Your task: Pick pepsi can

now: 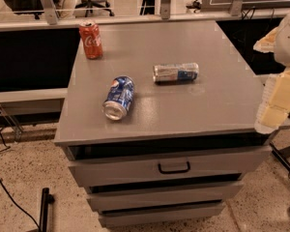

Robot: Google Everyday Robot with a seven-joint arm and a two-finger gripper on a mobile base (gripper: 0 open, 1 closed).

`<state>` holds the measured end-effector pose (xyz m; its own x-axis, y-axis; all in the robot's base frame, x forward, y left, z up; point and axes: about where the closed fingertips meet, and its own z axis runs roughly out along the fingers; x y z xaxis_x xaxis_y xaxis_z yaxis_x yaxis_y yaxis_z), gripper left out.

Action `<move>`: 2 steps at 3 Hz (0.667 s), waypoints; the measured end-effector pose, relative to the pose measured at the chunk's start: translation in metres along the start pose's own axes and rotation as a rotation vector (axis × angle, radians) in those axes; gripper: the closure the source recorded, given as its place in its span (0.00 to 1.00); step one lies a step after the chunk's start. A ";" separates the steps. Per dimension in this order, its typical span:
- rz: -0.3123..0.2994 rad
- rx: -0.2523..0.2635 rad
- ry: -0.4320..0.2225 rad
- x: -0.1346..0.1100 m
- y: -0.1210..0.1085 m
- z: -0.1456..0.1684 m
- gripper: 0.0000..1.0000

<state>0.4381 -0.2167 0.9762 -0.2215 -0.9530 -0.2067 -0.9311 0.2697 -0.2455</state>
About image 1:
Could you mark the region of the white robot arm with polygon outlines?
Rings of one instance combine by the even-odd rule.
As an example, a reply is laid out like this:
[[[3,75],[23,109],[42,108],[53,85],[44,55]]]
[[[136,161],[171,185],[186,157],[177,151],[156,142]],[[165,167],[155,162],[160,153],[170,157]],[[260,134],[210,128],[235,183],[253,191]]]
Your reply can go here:
[[[256,131],[269,134],[277,130],[290,113],[290,12],[275,29],[258,40],[253,49],[272,52],[275,61],[285,67],[283,72],[268,76],[256,115]]]

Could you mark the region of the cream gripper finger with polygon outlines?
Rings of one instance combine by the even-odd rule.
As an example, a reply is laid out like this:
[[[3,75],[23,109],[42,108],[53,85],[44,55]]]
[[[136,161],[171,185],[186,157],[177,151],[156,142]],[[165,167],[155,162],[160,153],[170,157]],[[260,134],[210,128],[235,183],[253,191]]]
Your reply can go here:
[[[258,40],[253,46],[253,49],[262,53],[274,53],[276,45],[276,33],[277,28],[274,28],[266,36]]]
[[[265,83],[254,128],[262,134],[277,130],[290,113],[290,68],[270,74]]]

